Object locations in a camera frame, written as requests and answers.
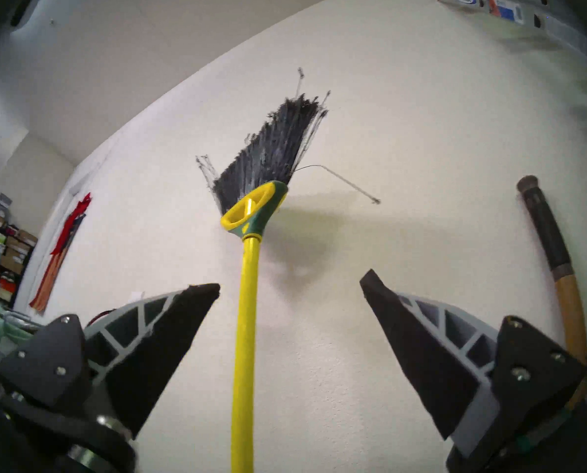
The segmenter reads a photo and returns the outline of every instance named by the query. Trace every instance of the textured wall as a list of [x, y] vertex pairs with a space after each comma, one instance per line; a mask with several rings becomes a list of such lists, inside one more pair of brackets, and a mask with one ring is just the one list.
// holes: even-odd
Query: textured wall
[[13, 200], [11, 222], [39, 236], [73, 169], [54, 148], [28, 134], [0, 171], [0, 193]]
[[45, 320], [82, 320], [189, 283], [213, 306], [140, 438], [142, 471], [226, 471], [241, 244], [194, 161], [223, 169], [285, 95], [332, 89], [262, 248], [257, 471], [442, 470], [445, 448], [358, 286], [456, 304], [562, 340], [548, 267], [515, 184], [539, 176], [587, 311], [587, 131], [554, 86], [435, 0], [327, 0], [256, 35], [125, 125]]

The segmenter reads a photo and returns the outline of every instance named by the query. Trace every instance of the yellow broom handle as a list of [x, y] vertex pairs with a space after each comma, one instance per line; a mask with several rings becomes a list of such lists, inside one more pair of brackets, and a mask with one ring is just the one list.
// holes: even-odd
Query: yellow broom handle
[[254, 471], [254, 334], [260, 246], [261, 240], [258, 237], [249, 236], [243, 241], [232, 391], [232, 473]]

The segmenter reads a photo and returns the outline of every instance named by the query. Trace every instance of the wooden tool handle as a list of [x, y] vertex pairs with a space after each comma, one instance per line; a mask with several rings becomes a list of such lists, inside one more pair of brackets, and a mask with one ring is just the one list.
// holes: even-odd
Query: wooden tool handle
[[569, 274], [555, 283], [558, 303], [565, 327], [565, 344], [574, 358], [587, 364], [587, 331], [585, 330], [585, 313], [576, 283], [576, 276]]
[[585, 314], [582, 310], [580, 292], [565, 241], [558, 230], [552, 210], [545, 200], [545, 195], [539, 188], [539, 180], [535, 176], [523, 177], [517, 183], [517, 189], [523, 196], [525, 206], [528, 208], [536, 232], [541, 239], [545, 255], [548, 257], [549, 269], [554, 277], [558, 302], [561, 307], [567, 351], [586, 365]]

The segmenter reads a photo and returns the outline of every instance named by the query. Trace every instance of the shelf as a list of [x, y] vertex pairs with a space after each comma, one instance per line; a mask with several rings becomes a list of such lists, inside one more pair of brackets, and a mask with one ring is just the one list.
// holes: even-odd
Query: shelf
[[4, 267], [2, 264], [0, 264], [0, 274], [2, 274], [4, 271], [9, 271], [9, 273], [14, 275], [16, 290], [14, 291], [13, 295], [11, 296], [11, 300], [7, 301], [0, 296], [0, 301], [3, 303], [3, 305], [6, 306], [7, 308], [11, 309], [14, 307], [14, 303], [15, 303], [16, 297], [17, 297], [17, 292], [20, 289], [20, 285], [22, 284], [22, 278], [24, 277], [24, 273], [26, 272], [26, 267], [29, 264], [29, 261], [31, 259], [31, 255], [33, 254], [33, 250], [35, 249], [35, 247], [30, 244], [27, 244], [24, 240], [20, 240], [15, 235], [7, 235], [5, 232], [5, 229], [2, 227], [0, 227], [0, 233], [7, 236], [7, 237], [13, 237], [18, 242], [21, 242], [21, 243], [29, 246], [29, 253], [26, 255], [26, 257], [24, 258], [24, 262], [22, 263], [22, 273], [18, 274], [16, 272], [11, 271], [10, 269]]
[[[26, 264], [23, 264], [23, 265], [22, 265], [22, 266], [23, 266], [23, 267], [22, 267], [22, 272], [24, 272], [24, 266], [25, 266], [25, 265], [26, 265]], [[7, 269], [6, 267], [4, 267], [2, 264], [0, 264], [0, 270], [1, 270], [0, 272], [9, 271], [9, 272], [10, 272], [10, 273], [12, 273], [13, 275], [15, 275], [16, 279], [17, 279], [17, 278], [19, 278], [19, 277], [22, 277], [22, 274], [18, 274], [18, 273], [16, 273], [15, 271], [11, 271], [10, 269]]]
[[0, 227], [0, 233], [3, 234], [6, 237], [13, 237], [14, 239], [16, 239], [18, 242], [23, 243], [24, 245], [29, 246], [29, 254], [31, 253], [31, 251], [34, 249], [34, 246], [27, 244], [24, 240], [20, 239], [17, 235], [7, 235], [7, 229], [6, 228], [2, 228]]

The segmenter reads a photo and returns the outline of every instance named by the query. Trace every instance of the white wall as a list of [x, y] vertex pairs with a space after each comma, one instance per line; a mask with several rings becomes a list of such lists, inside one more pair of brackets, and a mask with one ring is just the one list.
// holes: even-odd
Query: white wall
[[27, 131], [81, 162], [210, 61], [319, 1], [38, 0], [0, 30], [0, 169]]
[[[144, 472], [227, 471], [240, 241], [196, 154], [220, 170], [292, 95], [331, 89], [329, 115], [261, 254], [256, 471], [438, 472], [446, 453], [359, 288], [507, 314], [562, 342], [553, 282], [515, 185], [541, 179], [587, 315], [587, 129], [523, 57], [435, 0], [327, 0], [175, 87], [110, 141], [92, 203], [42, 320], [86, 322], [188, 284], [218, 282], [139, 436]], [[108, 143], [102, 149], [108, 149]]]
[[0, 193], [13, 200], [11, 223], [38, 237], [73, 169], [53, 147], [28, 134], [0, 171]]

